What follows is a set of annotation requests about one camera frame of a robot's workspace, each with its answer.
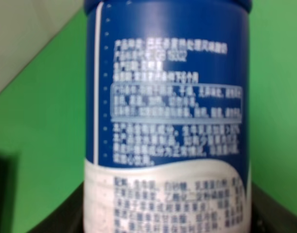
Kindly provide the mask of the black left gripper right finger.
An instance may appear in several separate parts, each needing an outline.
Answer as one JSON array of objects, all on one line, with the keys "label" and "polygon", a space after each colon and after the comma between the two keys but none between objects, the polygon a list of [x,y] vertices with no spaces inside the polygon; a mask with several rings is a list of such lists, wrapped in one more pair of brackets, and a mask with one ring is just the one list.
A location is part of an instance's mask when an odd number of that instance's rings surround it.
[{"label": "black left gripper right finger", "polygon": [[252,233],[297,233],[297,216],[252,184]]}]

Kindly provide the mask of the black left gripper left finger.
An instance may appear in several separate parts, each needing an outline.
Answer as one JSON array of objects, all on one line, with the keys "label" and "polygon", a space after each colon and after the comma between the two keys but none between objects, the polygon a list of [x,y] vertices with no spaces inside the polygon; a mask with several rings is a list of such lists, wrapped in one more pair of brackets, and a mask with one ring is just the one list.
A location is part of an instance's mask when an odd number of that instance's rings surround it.
[{"label": "black left gripper left finger", "polygon": [[83,195],[81,183],[71,194],[30,233],[83,233]]}]

